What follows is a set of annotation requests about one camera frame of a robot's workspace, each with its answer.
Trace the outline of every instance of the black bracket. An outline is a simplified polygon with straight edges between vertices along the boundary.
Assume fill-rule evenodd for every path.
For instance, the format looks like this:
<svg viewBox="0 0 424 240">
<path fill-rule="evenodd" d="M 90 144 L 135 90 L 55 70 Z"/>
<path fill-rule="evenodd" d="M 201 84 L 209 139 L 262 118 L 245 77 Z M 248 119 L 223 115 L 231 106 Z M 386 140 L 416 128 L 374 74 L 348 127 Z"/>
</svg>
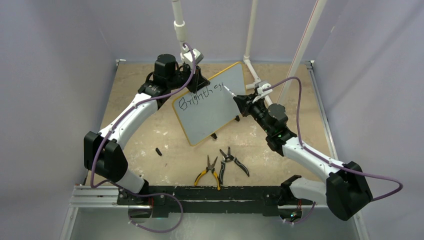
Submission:
<svg viewBox="0 0 424 240">
<path fill-rule="evenodd" d="M 182 204 L 185 213 L 205 214 L 262 214 L 276 217 L 279 200 L 282 198 L 280 186 L 150 186 L 149 193 L 167 193 L 175 196 Z M 298 199 L 286 201 L 286 205 L 297 205 Z M 169 213 L 179 213 L 180 207 L 171 197 L 153 197 L 153 218 L 166 218 Z M 149 199 L 120 194 L 118 205 L 148 205 Z M 312 204 L 304 200 L 304 205 Z"/>
<path fill-rule="evenodd" d="M 89 131 L 85 135 L 84 167 L 86 169 L 92 169 L 94 157 L 102 141 L 103 137 L 101 133 Z M 114 139 L 111 141 L 107 140 L 98 157 L 95 173 L 112 182 L 117 182 L 125 175 L 127 168 L 128 162 L 121 146 Z"/>
<path fill-rule="evenodd" d="M 343 166 L 362 172 L 361 167 L 353 161 Z M 344 170 L 329 174 L 325 195 L 330 211 L 343 221 L 350 219 L 373 199 L 365 177 Z"/>
</svg>

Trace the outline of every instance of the needle-nose pliers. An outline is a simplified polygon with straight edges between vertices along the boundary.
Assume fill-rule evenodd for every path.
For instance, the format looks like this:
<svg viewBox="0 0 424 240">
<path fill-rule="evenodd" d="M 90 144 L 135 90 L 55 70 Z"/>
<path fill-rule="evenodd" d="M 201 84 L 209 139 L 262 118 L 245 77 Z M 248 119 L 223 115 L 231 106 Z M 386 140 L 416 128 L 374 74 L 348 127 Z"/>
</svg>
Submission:
<svg viewBox="0 0 424 240">
<path fill-rule="evenodd" d="M 217 163 L 217 159 L 218 157 L 215 158 L 215 161 L 213 161 L 213 164 L 211 164 L 211 162 L 209 161 L 209 155 L 207 156 L 207 167 L 205 170 L 203 170 L 197 177 L 196 180 L 194 181 L 194 185 L 197 186 L 199 183 L 199 180 L 201 177 L 203 177 L 203 175 L 205 175 L 207 172 L 209 172 L 209 170 L 212 172 L 213 176 L 216 179 L 216 183 L 218 184 L 216 186 L 216 188 L 218 189 L 218 191 L 221 190 L 221 185 L 220 185 L 220 180 L 218 178 L 218 174 L 217 172 L 215 172 L 215 163 Z"/>
</svg>

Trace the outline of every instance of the metal frame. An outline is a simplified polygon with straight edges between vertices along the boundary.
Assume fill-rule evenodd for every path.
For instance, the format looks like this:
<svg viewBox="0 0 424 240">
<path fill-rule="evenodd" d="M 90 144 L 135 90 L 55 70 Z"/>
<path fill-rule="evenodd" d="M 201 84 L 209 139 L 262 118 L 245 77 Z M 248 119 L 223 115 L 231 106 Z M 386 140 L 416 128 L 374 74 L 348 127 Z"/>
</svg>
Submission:
<svg viewBox="0 0 424 240">
<path fill-rule="evenodd" d="M 331 157 L 337 158 L 336 149 L 333 142 L 333 137 L 329 127 L 329 123 L 326 117 L 326 113 L 321 101 L 320 93 L 317 88 L 317 83 L 314 75 L 313 65 L 311 62 L 306 63 L 307 70 L 310 74 L 311 81 L 313 84 L 315 97 L 318 102 L 321 120 L 325 128 L 325 137 L 327 139 L 328 147 L 330 150 Z M 64 225 L 60 235 L 60 240 L 69 240 L 74 228 L 75 219 L 78 215 L 79 208 L 131 208 L 131 209 L 149 209 L 147 205 L 117 205 L 119 191 L 115 186 L 100 186 L 98 188 L 90 188 L 90 186 L 77 185 L 74 187 L 72 197 L 69 200 L 69 208 L 65 217 Z M 326 205 L 317 205 L 316 208 L 327 208 Z M 279 209 L 292 209 L 296 208 L 294 205 L 279 206 Z M 354 223 L 356 225 L 356 231 L 360 240 L 369 240 L 369 235 L 364 222 L 361 211 L 354 216 Z"/>
</svg>

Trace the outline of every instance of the white plastic clip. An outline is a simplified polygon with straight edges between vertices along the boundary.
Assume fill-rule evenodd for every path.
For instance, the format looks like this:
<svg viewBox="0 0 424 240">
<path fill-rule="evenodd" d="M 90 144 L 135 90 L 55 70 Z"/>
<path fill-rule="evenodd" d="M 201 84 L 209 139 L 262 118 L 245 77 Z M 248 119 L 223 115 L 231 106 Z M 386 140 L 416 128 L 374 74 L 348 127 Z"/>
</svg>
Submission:
<svg viewBox="0 0 424 240">
<path fill-rule="evenodd" d="M 196 48 L 193 49 L 193 53 L 194 53 L 194 60 L 196 62 L 196 64 L 199 64 L 200 61 L 203 60 L 204 56 L 203 54 L 197 50 Z M 186 64 L 192 64 L 193 63 L 193 57 L 190 51 L 187 51 L 186 53 L 180 53 L 181 59 L 184 63 Z"/>
<path fill-rule="evenodd" d="M 257 96 L 253 99 L 253 103 L 258 101 L 259 99 L 263 99 L 266 96 L 268 96 L 270 93 L 273 92 L 273 89 L 268 89 L 271 87 L 271 84 L 269 84 L 267 81 L 260 81 L 258 83 L 255 83 L 254 85 L 254 91 L 257 94 Z"/>
</svg>

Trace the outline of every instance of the gray wall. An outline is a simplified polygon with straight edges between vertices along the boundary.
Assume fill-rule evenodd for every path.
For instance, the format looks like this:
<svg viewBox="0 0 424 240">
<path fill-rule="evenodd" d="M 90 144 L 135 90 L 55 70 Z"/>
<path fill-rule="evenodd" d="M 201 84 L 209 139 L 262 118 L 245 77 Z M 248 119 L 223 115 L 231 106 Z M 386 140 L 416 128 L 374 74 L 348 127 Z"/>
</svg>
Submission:
<svg viewBox="0 0 424 240">
<path fill-rule="evenodd" d="M 0 239 L 58 239 L 114 58 L 84 0 L 0 7 Z"/>
<path fill-rule="evenodd" d="M 253 61 L 291 62 L 316 0 L 260 0 Z M 313 60 L 348 0 L 329 0 L 304 55 Z M 113 54 L 154 62 L 159 54 L 179 54 L 170 0 L 88 0 Z M 251 0 L 182 0 L 188 42 L 205 62 L 240 61 L 246 49 Z"/>
<path fill-rule="evenodd" d="M 314 65 L 339 158 L 404 183 L 364 208 L 372 240 L 424 235 L 423 23 L 422 0 L 350 0 Z"/>
</svg>

